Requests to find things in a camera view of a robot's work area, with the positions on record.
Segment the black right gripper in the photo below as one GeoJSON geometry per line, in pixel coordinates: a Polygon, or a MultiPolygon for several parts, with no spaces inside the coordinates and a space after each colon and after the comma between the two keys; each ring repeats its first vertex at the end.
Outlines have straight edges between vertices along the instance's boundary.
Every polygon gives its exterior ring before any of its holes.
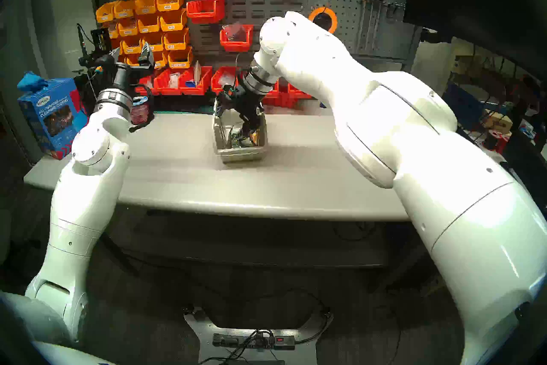
{"type": "Polygon", "coordinates": [[[240,114],[241,127],[235,133],[236,144],[251,144],[251,136],[261,136],[263,112],[257,111],[265,95],[247,89],[233,89],[231,105],[240,114]]]}

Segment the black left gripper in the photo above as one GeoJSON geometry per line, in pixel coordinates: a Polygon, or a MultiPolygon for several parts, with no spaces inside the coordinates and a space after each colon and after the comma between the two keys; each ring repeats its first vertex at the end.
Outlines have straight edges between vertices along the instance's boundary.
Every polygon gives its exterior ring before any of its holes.
{"type": "MultiPolygon", "coordinates": [[[[109,56],[112,57],[114,62],[119,61],[120,50],[120,47],[116,47],[109,52],[109,56]]],[[[138,82],[144,77],[143,69],[154,69],[153,53],[149,43],[144,41],[138,58],[138,67],[132,67],[125,63],[115,63],[112,88],[123,92],[134,92],[138,82]]]]}

